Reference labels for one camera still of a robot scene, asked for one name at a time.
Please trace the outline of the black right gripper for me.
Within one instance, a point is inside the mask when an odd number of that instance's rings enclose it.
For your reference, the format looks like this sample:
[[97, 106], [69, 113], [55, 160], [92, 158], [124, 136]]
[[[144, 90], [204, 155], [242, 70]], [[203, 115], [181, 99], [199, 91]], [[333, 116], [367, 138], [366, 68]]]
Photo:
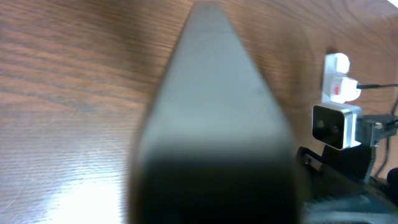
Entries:
[[307, 181], [302, 223], [397, 223], [397, 169], [372, 177], [373, 149], [300, 147], [296, 159]]

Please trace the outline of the gold Galaxy smartphone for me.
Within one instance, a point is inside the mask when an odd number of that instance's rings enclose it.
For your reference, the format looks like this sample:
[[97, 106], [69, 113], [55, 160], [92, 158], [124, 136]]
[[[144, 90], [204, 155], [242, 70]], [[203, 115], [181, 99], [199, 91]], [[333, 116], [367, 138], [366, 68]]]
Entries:
[[217, 2], [193, 4], [143, 124], [130, 223], [300, 223], [289, 124]]

